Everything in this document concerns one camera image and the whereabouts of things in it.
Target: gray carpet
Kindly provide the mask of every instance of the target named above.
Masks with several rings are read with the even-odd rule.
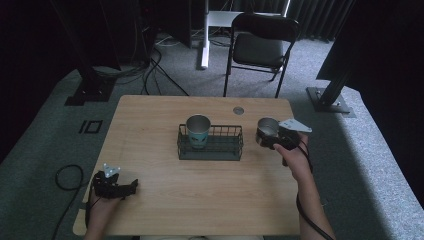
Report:
[[[215,40],[228,42],[225,38]],[[192,49],[173,42],[162,44],[170,46],[157,46],[162,54],[160,66],[189,95],[222,96],[227,48],[211,45],[209,68],[199,70],[198,42]],[[422,239],[423,209],[360,94],[348,88],[342,92],[356,118],[315,112],[309,101],[306,87],[328,84],[315,78],[330,48],[331,43],[297,42],[280,98],[287,98],[295,118],[313,129],[310,152],[314,176],[336,235],[338,239]],[[159,55],[155,53],[153,58],[158,60]],[[269,75],[263,73],[234,70],[227,96],[272,98],[277,81],[270,83],[267,79]],[[120,96],[140,94],[143,88],[141,76],[124,77],[118,80],[109,102],[65,107],[66,98],[74,93],[79,81],[78,72],[73,71],[57,84],[24,136],[0,165],[0,239],[51,239],[74,194],[56,186],[57,170],[77,164],[84,170],[83,182],[87,182]],[[160,71],[149,75],[146,87],[149,94],[184,95]],[[81,132],[84,121],[102,121],[100,131]],[[75,187],[79,178],[79,172],[70,168],[62,172],[59,181],[66,187]],[[81,189],[64,217],[57,239],[81,239],[72,233],[72,226],[85,189]]]

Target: person's right hand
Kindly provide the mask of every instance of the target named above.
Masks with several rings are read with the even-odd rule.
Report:
[[[308,136],[299,133],[301,142],[300,147],[308,153],[307,145],[308,145]],[[283,158],[286,160],[287,165],[289,166],[290,170],[292,171],[294,179],[296,181],[301,181],[304,179],[308,179],[312,177],[311,169],[309,167],[308,159],[305,157],[305,155],[302,153],[302,151],[299,148],[295,148],[293,150],[287,150],[283,146],[279,144],[274,144],[273,147],[277,152],[283,156]]]

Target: black chair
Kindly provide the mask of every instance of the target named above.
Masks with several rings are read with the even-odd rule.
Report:
[[[224,97],[227,95],[231,68],[241,68],[273,73],[270,81],[275,79],[281,69],[280,82],[275,94],[275,98],[278,98],[290,51],[299,32],[297,21],[282,16],[241,13],[234,18],[231,24],[231,43],[225,74]]]

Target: desk leg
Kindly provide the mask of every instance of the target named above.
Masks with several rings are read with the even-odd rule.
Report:
[[[203,38],[202,68],[207,69],[209,65],[209,0],[205,0],[205,30]]]

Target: chair backrest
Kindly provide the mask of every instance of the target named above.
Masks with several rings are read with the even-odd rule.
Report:
[[[299,23],[296,20],[255,13],[241,13],[232,22],[235,30],[250,32],[265,39],[295,42],[299,37]]]

